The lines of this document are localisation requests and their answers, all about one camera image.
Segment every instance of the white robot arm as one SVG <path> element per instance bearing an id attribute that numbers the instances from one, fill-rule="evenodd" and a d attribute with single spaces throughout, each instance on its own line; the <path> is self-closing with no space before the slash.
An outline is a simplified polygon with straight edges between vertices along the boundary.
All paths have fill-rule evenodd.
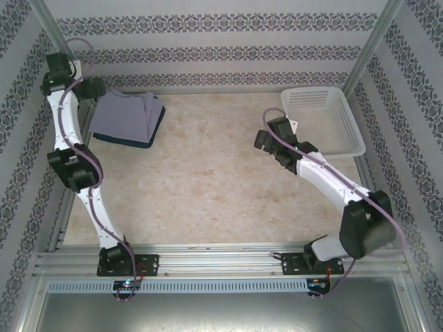
<path id="1" fill-rule="evenodd" d="M 78 124 L 78 101 L 101 97 L 106 93 L 105 85 L 100 78 L 73 84 L 79 70 L 73 74 L 64 53 L 47 55 L 46 61 L 49 72 L 40 89 L 51 106 L 55 125 L 54 151 L 48 154 L 48 163 L 65 187 L 77 194 L 91 217 L 101 248 L 98 275 L 130 275 L 136 269 L 137 257 L 107 213 L 101 194 L 101 165 L 83 143 Z"/>
<path id="2" fill-rule="evenodd" d="M 54 165 L 61 164 L 63 157 L 67 157 L 69 159 L 70 168 L 66 168 L 67 175 L 67 184 L 69 188 L 74 190 L 77 194 L 78 198 L 83 202 L 85 208 L 87 209 L 91 220 L 94 220 L 92 215 L 91 206 L 89 204 L 89 187 L 84 187 L 79 184 L 81 182 L 80 176 L 85 177 L 94 177 L 93 174 L 90 174 L 92 170 L 88 170 L 84 173 L 83 169 L 80 169 L 81 164 L 75 164 L 75 161 L 78 160 L 78 156 L 72 154 L 71 156 L 63 155 L 63 151 L 65 154 L 70 153 L 71 148 L 66 143 L 66 140 L 61 135 L 61 128 L 59 126 L 58 121 L 58 105 L 62 95 L 64 93 L 63 90 L 54 91 L 50 95 L 47 96 L 47 100 L 51 106 L 54 118 L 55 125 L 55 144 L 54 144 L 54 152 L 49 154 L 48 158 L 50 160 L 50 164 Z M 69 91 L 63 101 L 63 117 L 62 117 L 62 125 L 64 131 L 66 133 L 66 137 L 69 139 L 69 142 L 73 145 L 78 145 L 79 147 L 84 146 L 82 136 L 80 133 L 80 127 L 78 124 L 78 99 L 72 91 Z M 96 211 L 100 222 L 108 229 L 113 232 L 119 239 L 123 239 L 123 233 L 118 230 L 118 228 L 111 222 L 109 215 L 107 214 L 105 203 L 101 194 L 101 186 L 92 189 L 93 194 L 93 205 Z M 96 228 L 98 238 L 100 240 L 100 247 L 110 249 L 118 245 L 118 242 L 110 237 L 97 223 L 93 223 Z"/>
<path id="3" fill-rule="evenodd" d="M 258 131 L 254 146 L 273 154 L 290 172 L 315 185 L 342 213 L 340 232 L 313 240 L 304 247 L 303 256 L 308 266 L 315 269 L 316 264 L 336 257 L 359 259 L 395 240 L 396 231 L 391 222 L 354 191 L 362 193 L 392 216 L 388 195 L 382 191 L 371 192 L 353 183 L 329 165 L 311 143 L 298 142 L 286 117 L 276 118 L 267 124 L 277 137 L 296 150 L 304 152 L 306 156 L 288 149 L 265 130 Z M 337 175 L 350 185 L 346 186 L 339 181 Z"/>

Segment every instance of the white plastic basket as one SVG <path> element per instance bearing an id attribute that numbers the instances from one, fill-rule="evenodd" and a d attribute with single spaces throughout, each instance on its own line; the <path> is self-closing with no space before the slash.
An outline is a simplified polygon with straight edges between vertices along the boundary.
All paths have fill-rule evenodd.
<path id="1" fill-rule="evenodd" d="M 366 147 L 342 90 L 313 86 L 282 92 L 287 117 L 298 122 L 296 135 L 328 159 L 361 156 Z"/>

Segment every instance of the beige floor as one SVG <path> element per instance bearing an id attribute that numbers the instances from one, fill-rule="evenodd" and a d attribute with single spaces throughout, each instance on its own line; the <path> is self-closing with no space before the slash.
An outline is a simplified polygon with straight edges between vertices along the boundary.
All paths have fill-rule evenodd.
<path id="1" fill-rule="evenodd" d="M 150 149 L 92 139 L 104 199 L 131 243 L 309 241 L 341 216 L 319 190 L 253 147 L 279 93 L 162 95 L 166 115 Z M 352 158 L 332 164 L 352 180 Z M 98 238 L 75 200 L 64 244 Z"/>

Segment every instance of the damask pattern wall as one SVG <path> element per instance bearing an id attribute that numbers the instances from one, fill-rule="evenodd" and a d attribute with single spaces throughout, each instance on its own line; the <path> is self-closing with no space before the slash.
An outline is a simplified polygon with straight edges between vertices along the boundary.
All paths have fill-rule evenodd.
<path id="1" fill-rule="evenodd" d="M 404 2 L 350 100 L 432 331 L 443 330 L 443 1 Z"/>
<path id="2" fill-rule="evenodd" d="M 0 0 L 0 331 L 9 331 L 64 187 L 48 167 L 51 109 L 40 93 L 53 49 L 26 0 Z"/>
<path id="3" fill-rule="evenodd" d="M 386 0 L 48 0 L 108 86 L 155 93 L 342 86 Z M 90 61 L 84 45 L 73 45 Z"/>

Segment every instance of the purple cable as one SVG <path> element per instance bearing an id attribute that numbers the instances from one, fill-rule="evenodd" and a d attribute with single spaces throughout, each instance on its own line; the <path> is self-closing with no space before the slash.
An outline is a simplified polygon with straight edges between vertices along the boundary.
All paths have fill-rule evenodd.
<path id="1" fill-rule="evenodd" d="M 349 265 L 349 268 L 347 268 L 345 274 L 344 274 L 344 275 L 340 278 L 340 280 L 337 282 L 337 285 L 335 285 L 335 286 L 333 287 L 333 289 L 330 290 L 329 292 L 327 292 L 326 294 L 322 295 L 320 292 L 317 292 L 316 290 L 312 290 L 312 289 L 309 289 L 309 292 L 310 292 L 310 293 L 313 293 L 313 294 L 316 294 L 316 295 L 320 295 L 320 296 L 321 296 L 321 299 L 323 299 L 324 297 L 328 297 L 328 296 L 334 294 L 334 293 L 337 291 L 337 289 L 340 287 L 340 285 L 341 285 L 343 282 L 345 282 L 347 275 L 349 275 L 349 274 L 351 273 L 351 270 L 352 270 L 352 268 L 354 267 L 355 262 L 356 262 L 356 259 L 353 259 L 352 262 L 351 262 L 351 265 Z"/>
<path id="2" fill-rule="evenodd" d="M 401 230 L 399 224 L 385 211 L 383 210 L 378 204 L 376 204 L 372 199 L 370 199 L 369 197 L 365 196 L 363 193 L 361 193 L 360 191 L 358 191 L 351 183 L 349 183 L 349 181 L 344 178 L 343 176 L 341 176 L 335 169 L 333 169 L 332 167 L 330 167 L 328 165 L 328 163 L 322 163 L 321 161 L 315 159 L 314 157 L 310 156 L 309 154 L 306 154 L 303 151 L 300 151 L 298 149 L 296 149 L 295 147 L 292 147 L 291 145 L 289 145 L 288 143 L 286 143 L 284 140 L 282 140 L 280 137 L 278 137 L 270 128 L 268 122 L 266 121 L 266 115 L 267 113 L 269 113 L 270 111 L 279 111 L 280 113 L 282 113 L 284 116 L 286 116 L 286 113 L 282 110 L 279 109 L 277 107 L 271 107 L 269 109 L 267 109 L 262 116 L 263 119 L 263 123 L 264 126 L 266 127 L 266 129 L 268 130 L 268 132 L 271 134 L 271 136 L 277 141 L 279 142 L 281 145 L 283 145 L 284 147 L 287 147 L 288 149 L 296 152 L 297 154 L 300 154 L 301 156 L 303 156 L 306 159 L 309 159 L 310 161 L 312 161 L 313 163 L 316 163 L 317 165 L 320 165 L 321 167 L 324 167 L 330 174 L 332 174 L 333 176 L 335 176 L 337 178 L 337 180 L 339 180 L 340 182 L 342 182 L 342 184 L 344 184 L 347 188 L 351 189 L 353 192 L 355 192 L 358 196 L 360 196 L 363 200 L 365 200 L 366 202 L 369 203 L 369 205 L 371 205 L 374 209 L 376 209 L 378 212 L 380 212 L 395 228 L 395 230 L 397 231 L 398 235 L 400 236 L 401 239 L 401 245 L 400 248 L 398 249 L 397 252 L 394 252 L 393 254 L 387 254 L 387 255 L 374 255 L 371 254 L 371 256 L 373 257 L 380 257 L 380 258 L 384 258 L 384 257 L 396 257 L 398 255 L 401 255 L 403 253 L 403 251 L 406 248 L 406 237 L 404 236 L 403 230 Z"/>
<path id="3" fill-rule="evenodd" d="M 83 80 L 84 77 L 86 77 L 89 72 L 91 71 L 91 69 L 94 67 L 94 64 L 96 62 L 96 52 L 94 51 L 94 47 L 85 39 L 83 38 L 79 38 L 79 37 L 74 37 L 74 38 L 69 38 L 68 40 L 66 40 L 65 45 L 67 45 L 69 42 L 71 41 L 75 41 L 78 40 L 80 42 L 84 42 L 89 49 L 91 50 L 92 53 L 92 61 L 91 61 L 91 65 L 89 66 L 89 68 L 78 78 L 76 79 L 70 86 L 68 86 L 68 88 L 66 88 L 66 90 L 63 92 L 62 97 L 60 98 L 59 101 L 59 106 L 57 108 L 57 114 L 58 114 L 58 125 L 60 127 L 60 133 L 62 135 L 63 140 L 65 141 L 65 143 L 78 155 L 80 155 L 81 157 L 83 157 L 84 159 L 86 159 L 93 167 L 94 169 L 97 171 L 98 173 L 98 182 L 91 186 L 88 190 L 88 197 L 89 197 L 89 206 L 91 207 L 91 213 L 94 217 L 95 222 L 97 223 L 97 225 L 104 231 L 106 232 L 110 237 L 112 237 L 113 239 L 115 239 L 119 244 L 122 245 L 122 247 L 128 252 L 129 256 L 131 257 L 131 262 L 132 262 L 132 271 L 134 274 L 134 287 L 132 288 L 132 292 L 131 294 L 129 294 L 128 298 L 125 299 L 126 302 L 128 302 L 134 295 L 135 295 L 135 285 L 137 282 L 137 270 L 136 270 L 136 259 L 134 256 L 134 252 L 132 251 L 132 249 L 120 238 L 118 238 L 113 232 L 109 231 L 108 229 L 106 229 L 106 227 L 100 222 L 97 214 L 96 214 L 96 210 L 94 208 L 94 204 L 93 204 L 93 194 L 92 194 L 92 190 L 97 188 L 98 186 L 100 186 L 103 182 L 103 170 L 101 168 L 100 164 L 97 164 L 95 162 L 94 159 L 92 159 L 91 157 L 89 157 L 88 155 L 86 155 L 83 151 L 80 151 L 79 149 L 77 149 L 74 144 L 72 144 L 69 141 L 69 138 L 66 137 L 66 132 L 64 131 L 64 127 L 63 127 L 63 122 L 62 122 L 62 111 L 63 111 L 63 101 L 66 98 L 66 96 L 68 95 L 68 93 L 73 89 L 73 87 L 75 85 L 77 85 L 81 80 Z M 117 300 L 120 301 L 121 298 L 119 297 L 120 291 L 117 291 L 116 297 Z"/>

